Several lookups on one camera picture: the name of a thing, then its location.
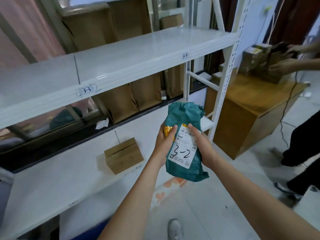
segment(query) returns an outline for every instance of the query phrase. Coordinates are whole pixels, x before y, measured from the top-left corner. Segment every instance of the green package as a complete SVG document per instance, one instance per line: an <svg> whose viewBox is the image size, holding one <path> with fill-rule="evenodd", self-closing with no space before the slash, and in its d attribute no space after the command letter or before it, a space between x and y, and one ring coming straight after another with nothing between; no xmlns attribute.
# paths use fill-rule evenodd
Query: green package
<svg viewBox="0 0 320 240"><path fill-rule="evenodd" d="M164 126L178 125L165 163L166 170L171 175L193 182L209 177L208 173L203 171L202 157L195 136L188 128L188 124L191 123L201 131L200 120L204 114L203 107L193 102L174 102L169 105Z"/></svg>

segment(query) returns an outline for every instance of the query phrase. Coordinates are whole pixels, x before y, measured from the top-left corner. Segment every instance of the pant leg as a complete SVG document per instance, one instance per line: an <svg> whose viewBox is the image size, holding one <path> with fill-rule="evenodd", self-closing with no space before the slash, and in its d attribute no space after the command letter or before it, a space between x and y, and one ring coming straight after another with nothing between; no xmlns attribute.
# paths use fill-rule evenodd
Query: pant leg
<svg viewBox="0 0 320 240"><path fill-rule="evenodd" d="M320 111L299 125L291 134L290 148L283 153L282 164L297 166L320 153Z"/></svg>
<svg viewBox="0 0 320 240"><path fill-rule="evenodd" d="M310 164L307 169L297 177L287 182L287 186L292 191L304 195L310 185L320 189L320 158Z"/></svg>

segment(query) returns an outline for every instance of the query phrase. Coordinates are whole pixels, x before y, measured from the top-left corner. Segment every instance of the wooden desk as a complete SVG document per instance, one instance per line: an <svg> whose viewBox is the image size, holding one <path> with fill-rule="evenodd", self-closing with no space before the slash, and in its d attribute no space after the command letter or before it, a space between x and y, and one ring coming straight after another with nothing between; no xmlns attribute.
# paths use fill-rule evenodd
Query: wooden desk
<svg viewBox="0 0 320 240"><path fill-rule="evenodd" d="M280 123L294 82L273 84L255 76L238 74L228 87L214 143L235 159L255 143L271 134ZM306 84L298 83L285 113L291 108ZM204 109L214 109L217 91L208 88Z"/></svg>

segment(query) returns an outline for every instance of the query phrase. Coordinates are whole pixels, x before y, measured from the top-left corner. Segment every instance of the teal plastic mailing bag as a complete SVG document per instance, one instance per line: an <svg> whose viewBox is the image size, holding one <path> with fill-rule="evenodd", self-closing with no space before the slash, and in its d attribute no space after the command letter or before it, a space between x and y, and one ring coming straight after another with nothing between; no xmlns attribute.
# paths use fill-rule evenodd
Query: teal plastic mailing bag
<svg viewBox="0 0 320 240"><path fill-rule="evenodd" d="M202 106L193 102L174 102L169 105L168 116L164 121L164 133L167 135L174 125L178 125L174 142L167 154L165 167L175 177L192 182L202 181L209 177L201 165L201 153L195 136L188 128L191 123L201 131L200 120L205 111Z"/></svg>

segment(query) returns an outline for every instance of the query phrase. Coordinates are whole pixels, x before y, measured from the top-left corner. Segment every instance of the shoe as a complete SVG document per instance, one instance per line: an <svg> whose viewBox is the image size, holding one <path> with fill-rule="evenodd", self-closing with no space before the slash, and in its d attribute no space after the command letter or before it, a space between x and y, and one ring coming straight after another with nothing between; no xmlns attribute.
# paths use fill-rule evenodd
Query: shoe
<svg viewBox="0 0 320 240"><path fill-rule="evenodd" d="M182 226L177 219L168 222L168 238L169 240L184 240Z"/></svg>
<svg viewBox="0 0 320 240"><path fill-rule="evenodd" d="M294 196L297 200L300 200L302 198L302 195L292 191L291 189L289 189L288 187L286 186L283 186L282 184L278 183L278 182L275 182L273 184L278 190L280 190L281 192L283 193L287 193L287 194L290 194L292 196Z"/></svg>
<svg viewBox="0 0 320 240"><path fill-rule="evenodd" d="M279 158L280 160L283 159L283 155L282 152L280 152L276 147L270 149L270 152L275 155L277 158Z"/></svg>

